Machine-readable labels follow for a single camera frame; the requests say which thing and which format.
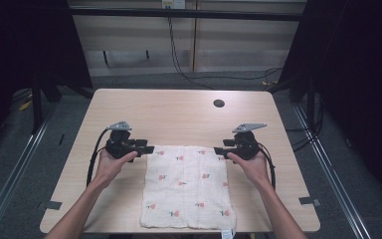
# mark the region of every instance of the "finger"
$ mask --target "finger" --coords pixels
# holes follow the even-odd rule
[[[138,152],[137,151],[132,151],[130,153],[127,153],[125,156],[123,156],[122,158],[118,159],[119,160],[119,163],[121,164],[124,164],[128,161],[131,161],[133,160],[135,157],[137,157],[138,155]]]
[[[234,162],[236,162],[240,165],[241,165],[241,162],[243,161],[243,159],[241,159],[239,156],[237,156],[236,154],[234,154],[232,152],[228,152],[227,156],[229,158],[231,158],[231,160],[233,160]]]

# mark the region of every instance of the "white cloth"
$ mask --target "white cloth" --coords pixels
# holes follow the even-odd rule
[[[234,229],[225,158],[213,148],[156,146],[147,156],[140,225]]]

